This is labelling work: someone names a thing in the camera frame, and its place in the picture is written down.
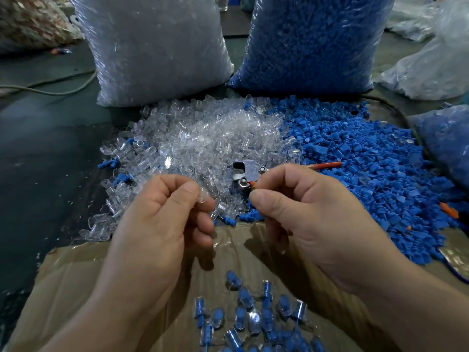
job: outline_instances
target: pile of clear plastic parts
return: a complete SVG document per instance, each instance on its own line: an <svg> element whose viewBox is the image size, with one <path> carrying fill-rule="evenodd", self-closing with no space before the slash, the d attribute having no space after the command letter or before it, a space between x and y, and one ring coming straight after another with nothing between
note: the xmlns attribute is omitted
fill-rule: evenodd
<svg viewBox="0 0 469 352"><path fill-rule="evenodd" d="M269 98L164 101L145 106L142 119L130 123L114 142L103 142L105 159L118 159L114 178L103 180L110 214L89 219L90 230L80 235L89 241L108 240L123 212L154 174L178 173L194 179L201 196L211 195L220 214L235 219L247 211L241 193L233 186L233 162L252 159L266 168L299 162L301 148L294 146L281 112L267 115Z"/></svg>

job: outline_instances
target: cardboard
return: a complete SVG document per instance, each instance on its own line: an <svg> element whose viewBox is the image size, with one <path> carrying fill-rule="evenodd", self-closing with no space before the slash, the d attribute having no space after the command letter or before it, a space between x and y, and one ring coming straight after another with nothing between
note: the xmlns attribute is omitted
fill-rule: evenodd
<svg viewBox="0 0 469 352"><path fill-rule="evenodd" d="M221 306L228 320L233 318L236 294L224 287L229 269L251 290L259 290L262 280L269 279L275 296L286 293L306 301L307 318L317 326L328 352L398 351L357 297L339 290L317 267L304 262L294 247L285 254L270 249L263 224L219 227L215 236L212 253L186 250L176 289L164 311L146 329L139 352L198 352L195 298L204 296L209 306ZM108 242L87 243L47 255L8 351L38 350L79 310L93 289L108 247ZM224 327L231 325L232 321L226 321ZM224 330L216 332L217 339Z"/></svg>

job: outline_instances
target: person's right hand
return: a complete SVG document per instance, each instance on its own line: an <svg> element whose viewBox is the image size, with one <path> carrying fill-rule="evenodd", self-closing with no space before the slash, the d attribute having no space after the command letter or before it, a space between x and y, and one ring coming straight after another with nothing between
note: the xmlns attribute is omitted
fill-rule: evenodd
<svg viewBox="0 0 469 352"><path fill-rule="evenodd" d="M339 181L284 164L261 175L249 196L277 246L296 245L343 290L370 289L408 263Z"/></svg>

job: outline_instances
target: table surface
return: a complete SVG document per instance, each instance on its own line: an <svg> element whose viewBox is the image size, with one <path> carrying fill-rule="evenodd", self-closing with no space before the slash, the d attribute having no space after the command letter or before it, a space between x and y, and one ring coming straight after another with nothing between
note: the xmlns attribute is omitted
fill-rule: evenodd
<svg viewBox="0 0 469 352"><path fill-rule="evenodd" d="M400 58L418 52L425 43L414 43L385 32L379 44L373 74L390 68ZM245 55L245 38L227 39L235 68ZM49 52L2 58L0 83L26 85L94 69L86 42L72 47L72 54ZM47 91L68 91L81 85L86 76L41 87ZM68 97L21 93L0 98L0 306L6 291L32 286L38 264L52 248L70 244L79 229L86 228L89 216L98 213L105 200L99 181L98 148L111 139L128 121L139 118L137 108L104 108L96 104L97 81L82 92ZM224 86L198 94L233 96ZM411 101L377 86L373 95L399 106L408 116L436 109L442 103ZM389 109L371 105L372 118L400 125ZM462 234L460 231L450 233ZM429 271L465 291L468 286L439 263Z"/></svg>

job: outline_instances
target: fingernail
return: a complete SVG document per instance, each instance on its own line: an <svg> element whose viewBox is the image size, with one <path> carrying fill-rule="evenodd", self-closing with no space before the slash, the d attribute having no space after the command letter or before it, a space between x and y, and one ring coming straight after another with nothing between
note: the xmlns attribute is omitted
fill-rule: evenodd
<svg viewBox="0 0 469 352"><path fill-rule="evenodd" d="M181 188L183 188L183 189L185 189L189 192L193 192L193 193L198 193L199 192L199 185L196 182L193 182L193 181L184 183L183 185L181 185Z"/></svg>
<svg viewBox="0 0 469 352"><path fill-rule="evenodd" d="M251 202L261 202L264 198L264 192L262 190L253 190L249 195L249 200Z"/></svg>

